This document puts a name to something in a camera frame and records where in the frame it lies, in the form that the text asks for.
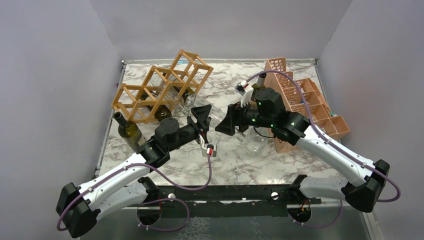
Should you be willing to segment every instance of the screw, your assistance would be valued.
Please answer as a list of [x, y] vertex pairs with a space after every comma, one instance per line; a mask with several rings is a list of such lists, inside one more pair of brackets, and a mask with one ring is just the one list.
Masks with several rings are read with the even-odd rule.
[[278, 199], [278, 193], [276, 193], [275, 191], [273, 192], [273, 193], [271, 193], [271, 198], [272, 199], [274, 199], [274, 200], [277, 200]]
[[169, 198], [169, 199], [174, 199], [174, 198], [175, 198], [175, 194], [170, 193], [170, 194], [168, 195], [168, 198]]

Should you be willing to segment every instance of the marble table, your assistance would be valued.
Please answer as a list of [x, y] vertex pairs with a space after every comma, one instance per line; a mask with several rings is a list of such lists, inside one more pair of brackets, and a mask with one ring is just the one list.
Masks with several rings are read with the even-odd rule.
[[[227, 111], [227, 105], [238, 102], [240, 95], [234, 86], [241, 80], [262, 71], [264, 62], [256, 63], [209, 63], [213, 72], [203, 85], [199, 94], [210, 103]], [[152, 64], [128, 64], [123, 83], [141, 84]], [[168, 67], [168, 64], [157, 64]], [[311, 78], [318, 83], [317, 72], [312, 62], [287, 62], [289, 71], [294, 72], [294, 79]], [[181, 126], [187, 124], [182, 113], [173, 115]], [[158, 122], [138, 124], [143, 134], [150, 138]], [[118, 124], [112, 121], [107, 137], [105, 151], [100, 168], [100, 175], [128, 158], [133, 151], [118, 135]], [[215, 132], [208, 133], [212, 141], [218, 143], [217, 157], [212, 158], [212, 185], [263, 185], [289, 184], [297, 175], [307, 174], [313, 177], [338, 178], [340, 174], [318, 157], [306, 150], [298, 149], [285, 153], [276, 153], [274, 143], [270, 141], [261, 155], [252, 157], [245, 151], [245, 146], [234, 137]], [[203, 185], [208, 179], [208, 163], [202, 157], [199, 145], [188, 143], [170, 153], [170, 160], [160, 170], [180, 185]], [[148, 175], [157, 185], [169, 183], [156, 172]]]

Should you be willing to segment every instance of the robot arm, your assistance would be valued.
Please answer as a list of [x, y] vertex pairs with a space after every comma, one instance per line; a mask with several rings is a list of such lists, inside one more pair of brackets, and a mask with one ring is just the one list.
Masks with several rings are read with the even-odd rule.
[[[229, 105], [224, 120], [215, 130], [232, 136], [235, 127], [240, 132], [249, 126], [271, 128], [274, 137], [311, 152], [345, 177], [339, 180], [299, 176], [295, 186], [301, 192], [300, 198], [340, 199], [362, 212], [373, 210], [386, 180], [371, 169], [387, 175], [390, 168], [388, 163], [383, 160], [373, 162], [326, 136], [321, 130], [318, 129], [317, 133], [307, 117], [286, 111], [281, 95], [272, 88], [258, 90], [255, 98], [257, 109], [251, 109], [249, 104], [240, 102]], [[353, 161], [340, 150], [355, 156], [363, 164]]]
[[[187, 125], [180, 128], [174, 118], [166, 118], [155, 129], [154, 136], [145, 142], [127, 160], [106, 174], [75, 186], [65, 185], [59, 196], [56, 212], [59, 214], [58, 230], [67, 229], [73, 238], [87, 233], [98, 220], [123, 207], [141, 203], [147, 197], [153, 183], [143, 182], [143, 176], [157, 169], [170, 159], [170, 151], [191, 142], [202, 145], [202, 152], [216, 155], [216, 148], [205, 145], [209, 130], [211, 105], [194, 107], [194, 122], [187, 117]], [[127, 184], [139, 179], [139, 182]], [[63, 222], [66, 228], [60, 228]]]

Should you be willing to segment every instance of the white wall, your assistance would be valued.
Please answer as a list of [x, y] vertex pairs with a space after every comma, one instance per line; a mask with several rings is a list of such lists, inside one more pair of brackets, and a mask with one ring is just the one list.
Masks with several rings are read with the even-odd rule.
[[[424, 236], [424, 1], [353, 0], [318, 61], [349, 148], [390, 163], [402, 189], [375, 213], [386, 240]], [[387, 184], [382, 197], [394, 196]]]
[[56, 231], [62, 187], [93, 177], [120, 58], [88, 0], [0, 7], [0, 239]]
[[125, 60], [318, 58], [351, 0], [91, 0]]

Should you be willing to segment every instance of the bottle neck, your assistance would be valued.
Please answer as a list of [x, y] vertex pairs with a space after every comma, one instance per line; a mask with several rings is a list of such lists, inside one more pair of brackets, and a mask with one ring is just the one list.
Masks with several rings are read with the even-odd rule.
[[262, 87], [264, 85], [265, 82], [265, 78], [267, 77], [266, 73], [262, 73], [261, 75], [259, 75], [259, 77], [257, 78], [257, 83], [256, 85], [258, 87]]
[[130, 124], [127, 122], [127, 120], [125, 120], [124, 116], [122, 116], [122, 113], [120, 112], [115, 112], [113, 114], [113, 118], [118, 122], [119, 125], [123, 126], [123, 127], [128, 127]]

